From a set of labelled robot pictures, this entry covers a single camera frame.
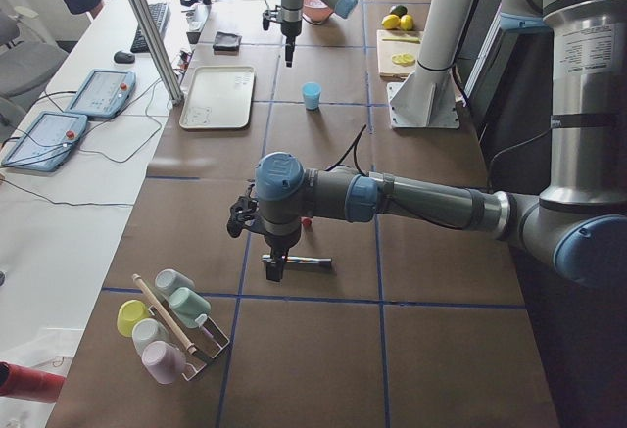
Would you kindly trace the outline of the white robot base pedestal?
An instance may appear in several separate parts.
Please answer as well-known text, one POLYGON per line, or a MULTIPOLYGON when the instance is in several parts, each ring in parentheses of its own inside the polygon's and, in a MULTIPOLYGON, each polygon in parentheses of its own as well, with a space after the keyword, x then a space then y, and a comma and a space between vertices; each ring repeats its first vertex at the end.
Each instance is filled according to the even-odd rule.
POLYGON ((452 70, 472 2, 431 0, 414 71, 387 85, 392 128, 459 128, 452 70))

